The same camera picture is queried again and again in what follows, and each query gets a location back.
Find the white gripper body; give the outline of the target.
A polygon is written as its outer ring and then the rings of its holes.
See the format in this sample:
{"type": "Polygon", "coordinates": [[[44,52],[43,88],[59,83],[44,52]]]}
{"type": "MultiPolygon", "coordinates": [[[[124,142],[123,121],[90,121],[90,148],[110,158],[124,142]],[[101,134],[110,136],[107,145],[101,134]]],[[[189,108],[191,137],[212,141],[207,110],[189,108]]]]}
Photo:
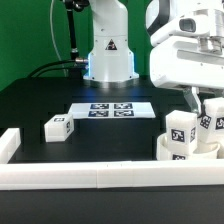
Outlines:
{"type": "Polygon", "coordinates": [[[156,87],[224,88],[224,11],[199,9],[172,19],[152,37],[150,78],[156,87]]]}

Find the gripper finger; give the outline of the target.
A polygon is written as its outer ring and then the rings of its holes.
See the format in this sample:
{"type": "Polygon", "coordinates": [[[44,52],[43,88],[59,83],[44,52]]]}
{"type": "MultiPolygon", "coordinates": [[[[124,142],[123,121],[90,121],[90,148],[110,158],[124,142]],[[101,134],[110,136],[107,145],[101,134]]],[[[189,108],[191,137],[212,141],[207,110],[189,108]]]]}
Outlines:
{"type": "Polygon", "coordinates": [[[187,87],[183,90],[183,95],[187,101],[191,111],[200,115],[202,113],[201,101],[198,97],[199,88],[198,87],[187,87]]]}

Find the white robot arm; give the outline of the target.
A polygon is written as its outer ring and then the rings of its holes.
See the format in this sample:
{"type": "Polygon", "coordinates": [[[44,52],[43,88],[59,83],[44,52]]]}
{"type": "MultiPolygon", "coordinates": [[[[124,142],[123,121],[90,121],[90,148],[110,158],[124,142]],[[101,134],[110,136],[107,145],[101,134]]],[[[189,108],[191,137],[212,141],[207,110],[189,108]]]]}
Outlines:
{"type": "MultiPolygon", "coordinates": [[[[135,82],[126,7],[118,0],[89,2],[94,41],[84,80],[104,88],[135,82]]],[[[224,92],[224,0],[152,0],[145,26],[153,46],[151,82],[182,90],[200,114],[199,92],[224,92]]]]}

